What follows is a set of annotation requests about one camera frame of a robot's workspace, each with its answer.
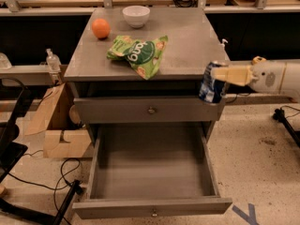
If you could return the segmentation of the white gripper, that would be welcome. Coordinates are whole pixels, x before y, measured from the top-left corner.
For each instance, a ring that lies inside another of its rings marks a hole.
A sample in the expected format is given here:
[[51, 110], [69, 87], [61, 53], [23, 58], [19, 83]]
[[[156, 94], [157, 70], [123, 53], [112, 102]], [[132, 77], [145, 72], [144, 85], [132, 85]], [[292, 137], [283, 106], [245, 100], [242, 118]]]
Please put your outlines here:
[[259, 93], [278, 94], [285, 70], [283, 62], [263, 61], [251, 66], [221, 66], [211, 69], [211, 76], [219, 81], [248, 86]]

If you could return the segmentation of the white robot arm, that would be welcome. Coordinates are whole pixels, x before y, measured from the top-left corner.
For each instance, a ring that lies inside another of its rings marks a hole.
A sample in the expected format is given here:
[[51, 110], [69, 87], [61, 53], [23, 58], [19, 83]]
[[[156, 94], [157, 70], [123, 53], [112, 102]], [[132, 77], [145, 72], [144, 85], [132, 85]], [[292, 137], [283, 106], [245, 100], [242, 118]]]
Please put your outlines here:
[[258, 93], [281, 95], [300, 101], [300, 64], [261, 61], [255, 65], [227, 65], [211, 70], [214, 79], [249, 86]]

